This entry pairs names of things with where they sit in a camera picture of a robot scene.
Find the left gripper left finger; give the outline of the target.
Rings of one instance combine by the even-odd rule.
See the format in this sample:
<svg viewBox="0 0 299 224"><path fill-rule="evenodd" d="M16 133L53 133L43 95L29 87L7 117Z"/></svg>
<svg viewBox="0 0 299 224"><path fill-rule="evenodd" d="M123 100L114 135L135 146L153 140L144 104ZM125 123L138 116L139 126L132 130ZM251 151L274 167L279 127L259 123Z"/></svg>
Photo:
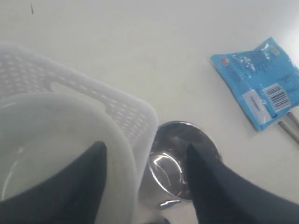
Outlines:
<svg viewBox="0 0 299 224"><path fill-rule="evenodd" d="M93 224L107 179L107 148L97 141L51 178L0 204L2 224Z"/></svg>

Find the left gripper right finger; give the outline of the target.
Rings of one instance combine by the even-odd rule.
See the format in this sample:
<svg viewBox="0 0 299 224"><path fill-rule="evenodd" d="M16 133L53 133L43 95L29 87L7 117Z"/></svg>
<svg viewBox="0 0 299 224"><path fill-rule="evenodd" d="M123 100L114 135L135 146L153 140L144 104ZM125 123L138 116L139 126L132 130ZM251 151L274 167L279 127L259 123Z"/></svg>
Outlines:
<svg viewBox="0 0 299 224"><path fill-rule="evenodd" d="M299 206L228 168L201 145L186 151L187 182L200 224L297 224Z"/></svg>

